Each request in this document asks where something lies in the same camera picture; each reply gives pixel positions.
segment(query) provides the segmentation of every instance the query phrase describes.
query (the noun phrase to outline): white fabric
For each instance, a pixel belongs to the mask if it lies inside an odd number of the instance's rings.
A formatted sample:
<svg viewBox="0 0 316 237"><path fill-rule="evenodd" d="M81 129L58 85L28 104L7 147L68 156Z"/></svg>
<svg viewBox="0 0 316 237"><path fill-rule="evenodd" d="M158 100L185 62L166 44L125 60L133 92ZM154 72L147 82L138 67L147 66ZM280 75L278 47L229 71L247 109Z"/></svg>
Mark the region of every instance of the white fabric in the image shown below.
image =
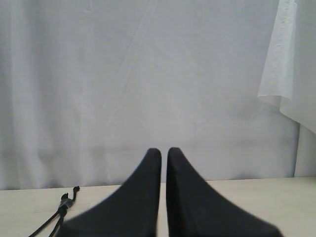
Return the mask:
<svg viewBox="0 0 316 237"><path fill-rule="evenodd" d="M122 182L148 147L210 179L290 177L257 98L275 0L0 1L0 188Z"/></svg>
<svg viewBox="0 0 316 237"><path fill-rule="evenodd" d="M301 124L296 176L316 175L316 0L280 0L259 97Z"/></svg>

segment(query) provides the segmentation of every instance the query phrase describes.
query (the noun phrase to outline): white curtain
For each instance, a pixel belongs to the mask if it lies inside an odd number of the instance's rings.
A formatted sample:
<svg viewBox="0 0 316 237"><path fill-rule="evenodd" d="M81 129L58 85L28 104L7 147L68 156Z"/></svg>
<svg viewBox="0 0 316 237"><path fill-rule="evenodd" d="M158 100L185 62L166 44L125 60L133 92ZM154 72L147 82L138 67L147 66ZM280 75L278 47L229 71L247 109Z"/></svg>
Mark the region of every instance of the white curtain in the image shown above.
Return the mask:
<svg viewBox="0 0 316 237"><path fill-rule="evenodd" d="M295 176L316 175L316 0L280 0L259 97L300 123Z"/></svg>
<svg viewBox="0 0 316 237"><path fill-rule="evenodd" d="M1 0L0 189L121 183L149 147L164 179L171 146L208 180L292 177L299 125L258 99L278 4Z"/></svg>

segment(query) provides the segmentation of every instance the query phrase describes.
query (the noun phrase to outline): wooden table surface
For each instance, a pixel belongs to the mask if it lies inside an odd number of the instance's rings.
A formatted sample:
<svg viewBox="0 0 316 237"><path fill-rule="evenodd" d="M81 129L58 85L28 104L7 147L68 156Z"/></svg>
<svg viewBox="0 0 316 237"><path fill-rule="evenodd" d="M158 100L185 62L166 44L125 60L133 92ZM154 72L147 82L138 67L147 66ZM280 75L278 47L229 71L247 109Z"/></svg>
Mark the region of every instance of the wooden table surface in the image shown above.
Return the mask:
<svg viewBox="0 0 316 237"><path fill-rule="evenodd" d="M217 191L256 216L277 225L285 237L316 237L316 177L209 181ZM66 219L93 207L119 185L82 187ZM72 188L0 191L0 237L27 237L45 222ZM54 221L41 232L47 237ZM165 184L161 184L158 236L167 237Z"/></svg>

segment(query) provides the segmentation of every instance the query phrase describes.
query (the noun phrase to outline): table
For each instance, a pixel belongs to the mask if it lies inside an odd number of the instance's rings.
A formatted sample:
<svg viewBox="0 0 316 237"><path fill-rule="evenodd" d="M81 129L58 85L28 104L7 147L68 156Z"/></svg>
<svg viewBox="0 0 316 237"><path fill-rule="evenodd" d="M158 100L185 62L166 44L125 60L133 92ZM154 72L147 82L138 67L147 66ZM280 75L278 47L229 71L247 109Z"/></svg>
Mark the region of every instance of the table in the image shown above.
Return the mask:
<svg viewBox="0 0 316 237"><path fill-rule="evenodd" d="M285 237L316 235L316 177L209 181L229 200L277 225ZM119 185L82 187L66 219L113 193ZM72 188L0 191L0 236L27 237L55 211L62 194ZM53 222L39 237L47 237ZM158 236L167 237L165 184L161 184Z"/></svg>

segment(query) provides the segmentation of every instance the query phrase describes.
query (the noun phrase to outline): sheer white curtain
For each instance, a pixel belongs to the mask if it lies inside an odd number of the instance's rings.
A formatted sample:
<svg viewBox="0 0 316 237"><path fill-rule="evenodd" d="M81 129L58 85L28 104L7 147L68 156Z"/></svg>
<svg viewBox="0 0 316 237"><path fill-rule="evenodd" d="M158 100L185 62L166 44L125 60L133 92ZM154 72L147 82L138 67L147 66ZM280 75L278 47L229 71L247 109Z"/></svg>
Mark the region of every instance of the sheer white curtain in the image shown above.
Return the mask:
<svg viewBox="0 0 316 237"><path fill-rule="evenodd" d="M295 175L316 175L316 0L280 0L259 96L300 123Z"/></svg>
<svg viewBox="0 0 316 237"><path fill-rule="evenodd" d="M298 124L257 98L277 8L0 1L0 188L120 183L171 146L206 179L293 176Z"/></svg>

